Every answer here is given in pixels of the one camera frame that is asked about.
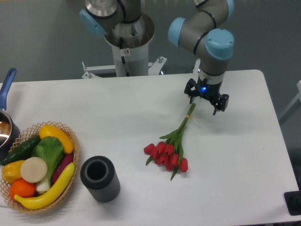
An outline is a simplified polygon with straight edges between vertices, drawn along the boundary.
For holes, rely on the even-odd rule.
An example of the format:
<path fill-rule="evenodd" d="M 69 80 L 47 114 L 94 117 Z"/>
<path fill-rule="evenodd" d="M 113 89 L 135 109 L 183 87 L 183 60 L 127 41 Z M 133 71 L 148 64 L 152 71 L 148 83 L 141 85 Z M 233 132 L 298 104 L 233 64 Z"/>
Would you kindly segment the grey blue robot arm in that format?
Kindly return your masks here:
<path fill-rule="evenodd" d="M 168 39 L 200 60 L 198 80 L 190 79 L 185 94 L 208 100 L 215 111 L 225 111 L 229 96 L 220 87 L 233 54 L 234 37 L 220 29 L 234 11 L 231 0 L 197 0 L 190 19 L 176 18 Z M 84 26 L 111 45 L 118 77 L 149 75 L 149 43 L 155 26 L 139 0 L 87 0 L 79 13 Z"/>

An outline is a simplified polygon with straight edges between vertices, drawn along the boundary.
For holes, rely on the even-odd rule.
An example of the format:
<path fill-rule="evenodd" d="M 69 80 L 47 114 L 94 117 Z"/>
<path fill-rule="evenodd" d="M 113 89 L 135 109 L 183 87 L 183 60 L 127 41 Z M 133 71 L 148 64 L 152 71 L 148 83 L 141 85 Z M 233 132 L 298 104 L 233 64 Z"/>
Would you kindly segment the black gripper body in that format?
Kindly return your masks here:
<path fill-rule="evenodd" d="M 222 81 L 217 84 L 208 84 L 207 79 L 204 79 L 203 81 L 200 78 L 198 78 L 198 81 L 192 79 L 192 87 L 194 88 L 192 91 L 192 100 L 194 100 L 195 97 L 201 97 L 208 100 L 212 105 L 220 105 L 221 85 Z"/>

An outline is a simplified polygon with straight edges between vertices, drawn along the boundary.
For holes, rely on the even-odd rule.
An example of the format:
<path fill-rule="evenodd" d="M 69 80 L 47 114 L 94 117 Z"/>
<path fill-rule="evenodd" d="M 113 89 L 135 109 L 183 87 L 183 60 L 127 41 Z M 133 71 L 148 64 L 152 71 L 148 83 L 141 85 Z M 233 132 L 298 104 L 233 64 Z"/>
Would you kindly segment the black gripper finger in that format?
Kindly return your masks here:
<path fill-rule="evenodd" d="M 216 115 L 218 111 L 224 112 L 228 106 L 229 95 L 218 94 L 210 99 L 210 103 L 214 107 L 213 115 Z"/>
<path fill-rule="evenodd" d="M 197 89 L 197 83 L 193 78 L 190 78 L 185 86 L 184 93 L 189 96 L 190 104 L 193 103 L 194 98 L 199 96 L 199 90 Z"/>

